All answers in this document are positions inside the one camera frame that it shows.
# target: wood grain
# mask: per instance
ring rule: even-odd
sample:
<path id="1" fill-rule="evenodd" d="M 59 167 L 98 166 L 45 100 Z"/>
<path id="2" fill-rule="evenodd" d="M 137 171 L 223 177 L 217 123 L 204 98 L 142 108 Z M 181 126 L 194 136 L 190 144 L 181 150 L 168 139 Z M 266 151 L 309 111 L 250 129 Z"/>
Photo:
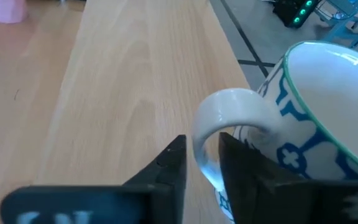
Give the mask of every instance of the wood grain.
<path id="1" fill-rule="evenodd" d="M 68 64 L 78 18 L 39 11 L 0 78 L 0 199 L 29 184 L 122 184 L 187 134 L 183 222 L 228 223 L 195 164 L 191 124 L 209 94 L 248 84 L 209 2 L 88 0 Z"/>

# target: mug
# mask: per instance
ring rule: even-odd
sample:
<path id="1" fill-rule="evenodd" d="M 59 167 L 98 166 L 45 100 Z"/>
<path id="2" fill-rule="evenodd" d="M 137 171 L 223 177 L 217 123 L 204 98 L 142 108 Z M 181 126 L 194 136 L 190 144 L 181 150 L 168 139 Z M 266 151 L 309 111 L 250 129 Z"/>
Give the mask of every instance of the mug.
<path id="1" fill-rule="evenodd" d="M 221 90 L 199 106 L 193 151 L 232 220 L 219 164 L 205 140 L 236 126 L 234 137 L 307 179 L 358 180 L 358 52 L 324 42 L 291 47 L 257 92 Z"/>

